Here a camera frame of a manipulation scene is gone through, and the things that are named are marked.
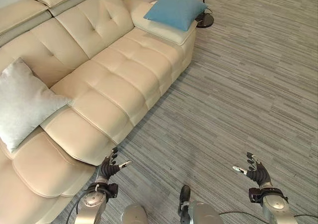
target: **lamp base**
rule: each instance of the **lamp base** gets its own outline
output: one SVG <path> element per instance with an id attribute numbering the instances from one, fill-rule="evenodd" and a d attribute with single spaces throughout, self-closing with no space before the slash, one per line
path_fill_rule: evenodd
<path id="1" fill-rule="evenodd" d="M 197 28 L 210 27 L 214 22 L 213 16 L 209 13 L 204 12 L 199 14 L 198 17 L 195 18 L 195 20 L 198 22 Z"/>

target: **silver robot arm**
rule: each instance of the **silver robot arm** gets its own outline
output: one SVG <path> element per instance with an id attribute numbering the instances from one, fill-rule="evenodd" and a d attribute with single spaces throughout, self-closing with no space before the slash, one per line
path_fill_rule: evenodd
<path id="1" fill-rule="evenodd" d="M 252 203 L 260 203 L 264 216 L 270 224 L 297 224 L 289 209 L 288 198 L 281 190 L 274 188 L 269 173 L 258 158 L 247 153 L 249 170 L 233 166 L 233 169 L 257 182 L 259 188 L 249 189 L 249 199 Z"/>
<path id="2" fill-rule="evenodd" d="M 131 163 L 129 160 L 122 165 L 115 165 L 117 151 L 118 149 L 114 148 L 110 157 L 106 157 L 100 165 L 95 182 L 90 184 L 85 192 L 83 207 L 76 217 L 75 224 L 99 224 L 109 198 L 117 197 L 118 185 L 108 184 L 108 180 Z"/>

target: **white pillow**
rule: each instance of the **white pillow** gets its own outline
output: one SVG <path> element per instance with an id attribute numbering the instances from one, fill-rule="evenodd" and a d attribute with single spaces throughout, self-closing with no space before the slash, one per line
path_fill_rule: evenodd
<path id="1" fill-rule="evenodd" d="M 0 74 L 0 138 L 13 152 L 46 118 L 71 100 L 54 94 L 19 58 Z"/>

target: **cream leather sofa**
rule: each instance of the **cream leather sofa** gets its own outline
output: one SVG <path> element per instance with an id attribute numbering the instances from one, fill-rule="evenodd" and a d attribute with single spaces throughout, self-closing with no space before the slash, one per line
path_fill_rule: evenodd
<path id="1" fill-rule="evenodd" d="M 73 100 L 14 153 L 0 140 L 0 224 L 50 223 L 189 65 L 195 40 L 138 0 L 23 0 L 0 9 L 0 72 L 22 57 Z"/>

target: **gray striped carpet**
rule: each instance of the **gray striped carpet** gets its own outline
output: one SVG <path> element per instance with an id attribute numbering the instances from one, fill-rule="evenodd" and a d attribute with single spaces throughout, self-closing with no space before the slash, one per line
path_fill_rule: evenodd
<path id="1" fill-rule="evenodd" d="M 247 167 L 247 151 L 263 160 L 294 214 L 318 214 L 317 0 L 206 3 L 215 24 L 198 29 L 191 65 L 120 145 L 118 161 L 134 163 L 112 178 L 120 190 L 103 224 L 119 224 L 132 202 L 150 224 L 177 224 L 183 184 L 217 212 L 261 217 L 248 199 L 256 185 L 232 170 Z M 53 224 L 65 223 L 70 207 Z M 261 223 L 242 214 L 222 219 Z"/>

